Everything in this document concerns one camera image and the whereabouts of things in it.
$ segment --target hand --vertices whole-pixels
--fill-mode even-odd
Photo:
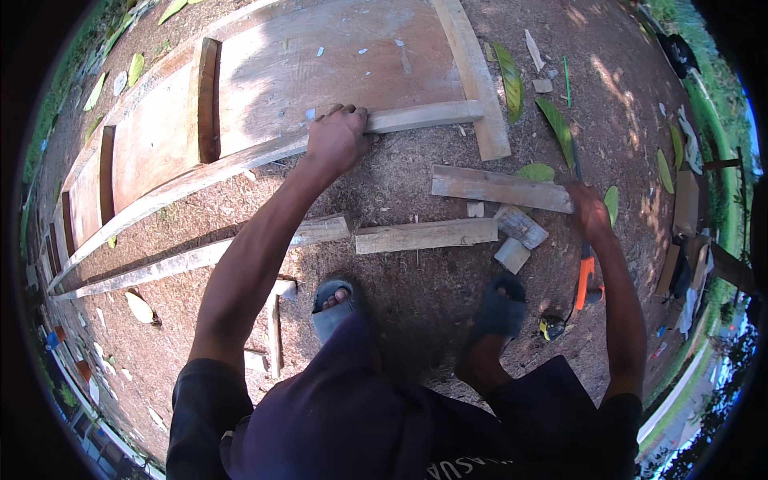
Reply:
[[[568,190],[574,203],[576,228],[592,247],[614,236],[608,209],[595,187],[587,187],[577,181],[566,183],[565,190]]]
[[[363,134],[368,121],[365,108],[335,104],[310,125],[310,142],[302,159],[329,184],[352,170],[379,135]]]

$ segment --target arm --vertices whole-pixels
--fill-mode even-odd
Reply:
[[[603,403],[619,393],[642,401],[646,360],[643,310],[603,199],[582,182],[565,186],[574,202],[576,227],[598,255],[605,283],[605,331],[611,382]]]
[[[352,170],[376,141],[362,134],[367,119],[365,108],[337,104],[312,123],[307,154],[237,234],[210,275],[188,361],[214,359],[244,372],[245,342],[294,232],[317,197]]]

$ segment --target soil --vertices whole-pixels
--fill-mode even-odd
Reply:
[[[148,12],[133,31],[114,46],[102,71],[109,71],[96,108],[82,112],[93,83],[84,85],[80,107],[69,101],[45,155],[40,183],[39,214],[50,218],[56,181],[66,176],[83,145],[82,133],[98,114],[114,105],[112,81],[127,69],[131,56],[143,52],[149,60],[168,38],[172,45],[198,33],[204,25],[248,2],[202,2],[188,5],[161,27],[157,20],[163,2]],[[650,356],[662,339],[655,333],[664,325],[669,305],[654,296],[670,242],[674,197],[663,188],[656,149],[672,158],[667,119],[658,104],[674,112],[680,104],[690,111],[684,89],[668,67],[655,42],[647,40],[620,2],[549,2],[504,0],[462,2],[480,42],[500,41],[516,58],[526,90],[521,119],[508,126],[512,156],[481,162],[471,124],[449,125],[382,136],[372,152],[352,173],[339,179],[308,213],[320,217],[348,212],[355,227],[450,220],[466,215],[465,200],[430,195],[432,164],[472,167],[511,174],[531,162],[550,165],[555,182],[575,179],[544,116],[534,103],[531,79],[556,70],[554,91],[546,97],[572,125],[584,179],[599,191],[619,188],[619,215],[615,231],[627,256],[630,272],[647,321]],[[537,74],[525,46],[523,29],[530,30],[545,69]],[[562,58],[568,59],[572,107],[565,94]],[[489,64],[501,89],[498,64]],[[257,178],[232,177],[191,194],[144,218],[118,235],[114,249],[100,247],[70,273],[66,290],[153,263],[173,253],[233,236],[271,194],[295,164],[268,164],[253,172]],[[486,216],[496,206],[487,204]],[[604,303],[576,312],[571,329],[548,343],[538,333],[538,317],[546,309],[568,314],[578,277],[581,242],[562,214],[534,210],[531,217],[549,238],[531,252],[520,276],[528,298],[528,317],[521,336],[505,352],[502,365],[513,377],[523,376],[556,355],[564,355],[590,397],[596,402],[609,381],[605,350]],[[469,387],[452,374],[455,357],[471,326],[472,313],[488,279],[502,268],[493,254],[496,243],[474,247],[382,253],[357,256],[348,240],[288,252],[281,275],[296,279],[299,295],[280,301],[281,336],[285,368],[283,378],[301,372],[315,356],[319,343],[310,323],[310,305],[317,283],[332,273],[349,273],[366,287],[372,311],[382,324],[382,339],[389,356],[402,366],[404,377],[453,398],[487,408]],[[117,360],[116,376],[106,373],[119,400],[102,391],[100,407],[116,427],[148,454],[164,463],[168,436],[152,421],[152,408],[170,427],[171,393],[184,366],[194,336],[197,309],[212,268],[200,268],[171,278],[145,283],[136,291],[152,306],[159,326],[140,324],[128,309],[125,290],[54,303],[46,301],[48,321],[64,322],[70,338],[79,335],[88,348],[98,342]],[[599,265],[597,281],[601,281]],[[104,314],[104,326],[97,315]],[[86,327],[77,321],[78,313]],[[648,362],[645,391],[649,392],[679,347],[682,336],[667,333],[665,354]],[[268,351],[266,316],[256,319],[248,348]],[[133,380],[122,376],[127,369]],[[267,375],[247,371],[247,386],[254,403],[274,385]]]

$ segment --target slipper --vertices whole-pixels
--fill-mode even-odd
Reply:
[[[499,287],[506,290],[505,296],[499,294]],[[509,342],[518,338],[525,320],[526,308],[525,289],[518,276],[509,272],[494,276],[485,286],[466,349],[472,348],[486,335],[507,337]]]
[[[323,303],[328,300],[339,288],[349,292],[346,300],[327,310],[323,310]],[[333,330],[355,311],[365,311],[367,306],[366,296],[357,280],[343,275],[330,276],[320,282],[315,292],[315,306],[312,310],[312,324],[315,326],[320,345],[331,338]]]

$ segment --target person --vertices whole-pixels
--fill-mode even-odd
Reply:
[[[362,287],[344,276],[317,289],[317,356],[253,407],[243,348],[254,319],[312,202],[376,141],[366,121],[365,108],[341,104],[315,120],[306,155],[212,272],[174,387],[168,478],[631,478],[643,314],[605,205],[582,183],[567,189],[604,276],[611,381],[599,408],[563,356],[519,379],[502,368],[526,309],[510,273],[485,288],[455,368],[495,415],[389,380]]]

